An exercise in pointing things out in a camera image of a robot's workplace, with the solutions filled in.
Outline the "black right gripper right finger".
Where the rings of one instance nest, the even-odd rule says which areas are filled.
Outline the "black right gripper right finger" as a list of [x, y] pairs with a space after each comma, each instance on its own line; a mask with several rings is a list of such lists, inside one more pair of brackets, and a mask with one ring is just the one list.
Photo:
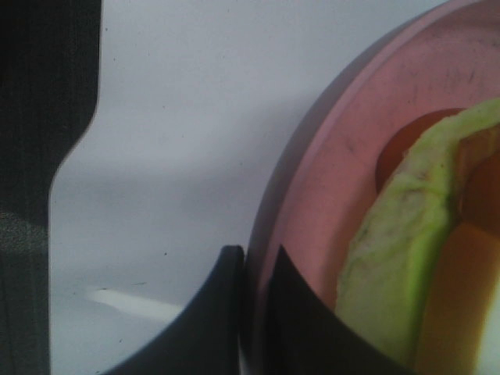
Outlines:
[[316, 296], [285, 248], [270, 281], [267, 374], [411, 374], [348, 329]]

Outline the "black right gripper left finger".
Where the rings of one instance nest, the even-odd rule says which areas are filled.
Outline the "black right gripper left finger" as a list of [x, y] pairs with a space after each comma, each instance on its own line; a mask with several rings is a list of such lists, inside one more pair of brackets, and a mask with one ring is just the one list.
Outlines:
[[108, 374], [239, 374], [244, 250], [226, 245], [182, 313]]

